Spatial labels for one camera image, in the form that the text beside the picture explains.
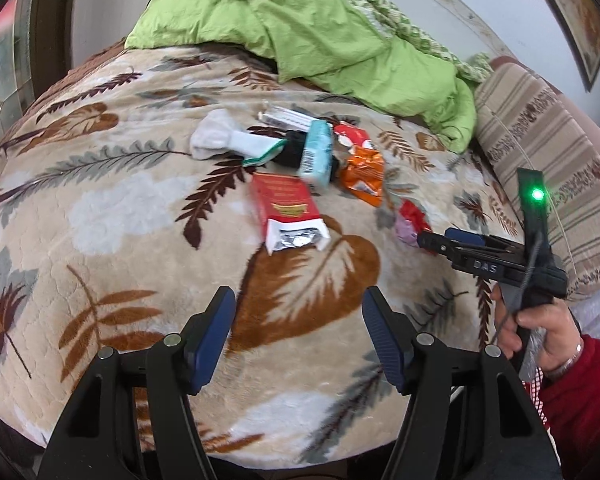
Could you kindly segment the red sleeve forearm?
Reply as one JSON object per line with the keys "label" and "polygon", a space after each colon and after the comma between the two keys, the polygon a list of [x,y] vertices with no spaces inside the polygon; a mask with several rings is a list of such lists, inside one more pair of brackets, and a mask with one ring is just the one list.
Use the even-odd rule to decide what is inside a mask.
{"label": "red sleeve forearm", "polygon": [[583,337],[580,358],[562,376],[527,386],[555,441],[565,479],[600,479],[600,340]]}

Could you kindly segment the person's right hand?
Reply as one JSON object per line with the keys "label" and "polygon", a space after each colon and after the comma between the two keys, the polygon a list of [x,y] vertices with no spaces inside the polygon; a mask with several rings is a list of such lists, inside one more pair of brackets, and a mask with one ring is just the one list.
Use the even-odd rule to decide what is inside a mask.
{"label": "person's right hand", "polygon": [[513,318],[507,315],[500,286],[494,287],[491,299],[495,302],[494,322],[501,329],[496,341],[507,359],[522,349],[522,341],[517,335],[519,327],[546,330],[544,346],[536,361],[544,373],[556,374],[580,356],[582,336],[569,308],[561,299],[519,311]]}

